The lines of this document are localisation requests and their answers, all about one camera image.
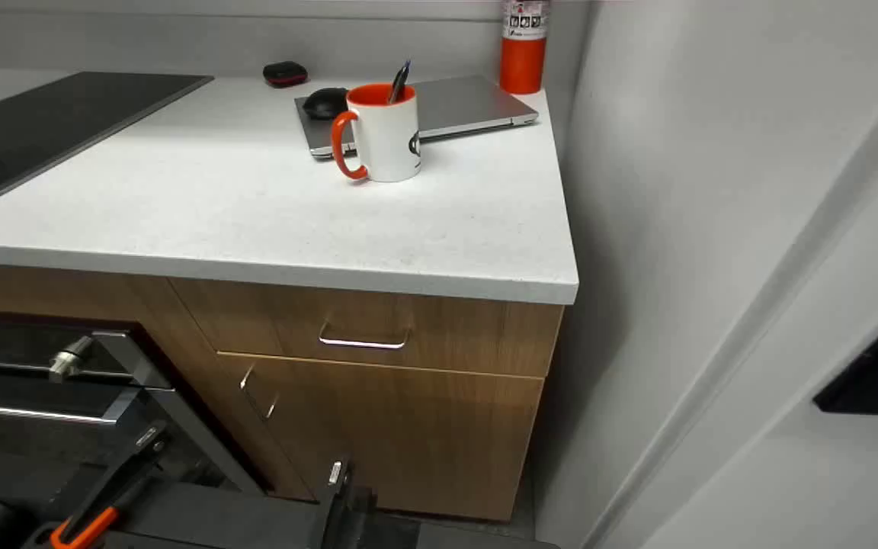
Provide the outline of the black pen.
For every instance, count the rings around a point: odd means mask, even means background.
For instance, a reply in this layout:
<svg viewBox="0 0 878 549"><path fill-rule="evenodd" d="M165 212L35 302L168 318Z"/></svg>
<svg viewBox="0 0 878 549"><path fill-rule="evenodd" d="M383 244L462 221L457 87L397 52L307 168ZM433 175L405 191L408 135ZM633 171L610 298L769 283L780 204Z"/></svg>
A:
<svg viewBox="0 0 878 549"><path fill-rule="evenodd" d="M411 74L411 58L403 61L403 68L397 69L397 76L391 81L391 105L397 105L403 97L408 74Z"/></svg>

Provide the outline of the wooden drawer front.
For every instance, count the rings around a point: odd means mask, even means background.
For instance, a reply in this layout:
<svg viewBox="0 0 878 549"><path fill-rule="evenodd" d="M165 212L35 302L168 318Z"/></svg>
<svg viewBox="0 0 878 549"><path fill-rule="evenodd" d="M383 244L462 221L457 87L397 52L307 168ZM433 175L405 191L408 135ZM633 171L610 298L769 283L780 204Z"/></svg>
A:
<svg viewBox="0 0 878 549"><path fill-rule="evenodd" d="M301 356L541 379L557 306L173 279L208 343L238 356ZM408 337L403 350L324 348L317 336Z"/></svg>

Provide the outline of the wooden cabinet door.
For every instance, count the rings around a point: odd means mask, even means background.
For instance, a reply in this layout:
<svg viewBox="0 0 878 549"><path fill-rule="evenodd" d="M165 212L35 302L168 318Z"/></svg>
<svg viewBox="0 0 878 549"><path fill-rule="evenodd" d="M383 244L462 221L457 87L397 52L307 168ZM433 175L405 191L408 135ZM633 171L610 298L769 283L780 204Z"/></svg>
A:
<svg viewBox="0 0 878 549"><path fill-rule="evenodd" d="M539 380L209 356L188 380L273 494L314 501L333 460L383 509L507 520Z"/></svg>

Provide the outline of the black computer mouse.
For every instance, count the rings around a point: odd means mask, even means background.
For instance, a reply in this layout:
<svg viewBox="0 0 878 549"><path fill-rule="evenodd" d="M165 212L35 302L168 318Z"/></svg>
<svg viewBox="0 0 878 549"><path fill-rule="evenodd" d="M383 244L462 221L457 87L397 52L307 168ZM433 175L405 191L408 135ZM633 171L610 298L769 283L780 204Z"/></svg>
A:
<svg viewBox="0 0 878 549"><path fill-rule="evenodd" d="M348 108L343 87L317 87L304 97L307 119L335 119Z"/></svg>

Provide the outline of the small black red case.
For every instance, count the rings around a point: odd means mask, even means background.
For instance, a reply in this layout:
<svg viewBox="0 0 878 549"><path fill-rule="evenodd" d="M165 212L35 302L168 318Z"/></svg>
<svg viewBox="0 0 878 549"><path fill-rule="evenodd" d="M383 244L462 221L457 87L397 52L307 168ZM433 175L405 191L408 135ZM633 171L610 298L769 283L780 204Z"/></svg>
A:
<svg viewBox="0 0 878 549"><path fill-rule="evenodd" d="M262 68L262 78L272 87L290 87L290 85L301 85L307 78L307 69L297 61L273 61Z"/></svg>

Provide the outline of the black induction cooktop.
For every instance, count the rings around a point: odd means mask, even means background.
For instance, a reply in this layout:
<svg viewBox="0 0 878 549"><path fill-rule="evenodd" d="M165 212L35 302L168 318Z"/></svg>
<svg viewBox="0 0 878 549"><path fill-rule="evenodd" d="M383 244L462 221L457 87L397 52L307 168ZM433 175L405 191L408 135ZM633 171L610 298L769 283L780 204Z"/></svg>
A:
<svg viewBox="0 0 878 549"><path fill-rule="evenodd" d="M82 69L0 99L0 194L153 115L208 76Z"/></svg>

